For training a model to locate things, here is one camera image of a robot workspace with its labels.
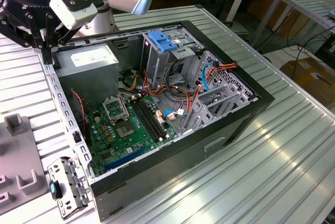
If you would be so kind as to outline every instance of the cardboard box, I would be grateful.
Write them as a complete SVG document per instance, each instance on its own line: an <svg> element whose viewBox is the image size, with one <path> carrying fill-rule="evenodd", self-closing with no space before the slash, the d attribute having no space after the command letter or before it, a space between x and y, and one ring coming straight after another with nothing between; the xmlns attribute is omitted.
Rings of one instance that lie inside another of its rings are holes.
<svg viewBox="0 0 335 224"><path fill-rule="evenodd" d="M280 70L291 78L294 64L295 60L289 61ZM335 107L335 75L315 59L298 60L293 81L328 109Z"/></svg>

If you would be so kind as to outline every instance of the blue drive bay latch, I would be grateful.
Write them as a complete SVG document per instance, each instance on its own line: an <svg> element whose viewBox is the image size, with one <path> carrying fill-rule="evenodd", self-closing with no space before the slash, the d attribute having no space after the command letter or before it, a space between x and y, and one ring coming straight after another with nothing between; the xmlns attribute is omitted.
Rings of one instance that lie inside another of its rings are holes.
<svg viewBox="0 0 335 224"><path fill-rule="evenodd" d="M178 48L178 45L172 43L169 37L161 31L151 31L149 32L149 37L162 52L167 52Z"/></svg>

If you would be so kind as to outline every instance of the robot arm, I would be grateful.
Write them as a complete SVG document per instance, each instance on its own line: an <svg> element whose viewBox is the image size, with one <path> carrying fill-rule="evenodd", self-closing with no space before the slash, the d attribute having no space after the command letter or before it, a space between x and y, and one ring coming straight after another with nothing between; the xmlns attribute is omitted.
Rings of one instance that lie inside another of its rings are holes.
<svg viewBox="0 0 335 224"><path fill-rule="evenodd" d="M110 0L109 5L144 14L152 0L117 1L120 3ZM3 0L0 33L22 47L41 50L44 64L52 64L51 49L66 44L103 5L104 0Z"/></svg>

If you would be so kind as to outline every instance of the metal work surface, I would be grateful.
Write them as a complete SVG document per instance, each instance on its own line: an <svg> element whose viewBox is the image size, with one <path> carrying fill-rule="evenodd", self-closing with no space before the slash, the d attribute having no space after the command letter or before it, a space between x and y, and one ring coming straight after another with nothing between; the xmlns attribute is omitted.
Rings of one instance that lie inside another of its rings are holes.
<svg viewBox="0 0 335 224"><path fill-rule="evenodd" d="M323 26L325 29L329 29L330 32L335 32L335 19L329 16L329 12L335 10L335 0L274 0L256 31L256 35L252 42L253 46L257 43L263 29L269 22L277 6L280 4L280 1L287 3L288 6L283 12L284 15L278 19L278 22L276 23L277 25L274 29L276 29L277 26L284 20L290 9L294 8L309 17L314 22Z"/></svg>
<svg viewBox="0 0 335 224"><path fill-rule="evenodd" d="M233 144L105 223L321 223L335 206L335 117L255 50L195 6L115 17L120 29L188 19L265 87L275 101ZM36 54L0 39L0 119L28 116L43 168L71 156ZM51 194L1 223L60 223ZM92 203L69 223L96 223Z"/></svg>

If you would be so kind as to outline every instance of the green motherboard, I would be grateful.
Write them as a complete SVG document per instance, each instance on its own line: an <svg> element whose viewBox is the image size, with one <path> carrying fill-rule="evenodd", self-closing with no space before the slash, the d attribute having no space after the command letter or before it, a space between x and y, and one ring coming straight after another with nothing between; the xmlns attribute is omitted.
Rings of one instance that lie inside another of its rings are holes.
<svg viewBox="0 0 335 224"><path fill-rule="evenodd" d="M153 99L150 96L145 96L142 101L155 117L155 111L158 108ZM114 123L111 123L103 105L86 114L91 135L88 148L92 155L91 166L96 176L177 137L175 129L170 122L166 121L164 127L161 125L161 128L168 137L162 141L154 141L129 100L125 101L125 106L129 117ZM111 103L106 107L109 116L120 114L122 111L119 103Z"/></svg>

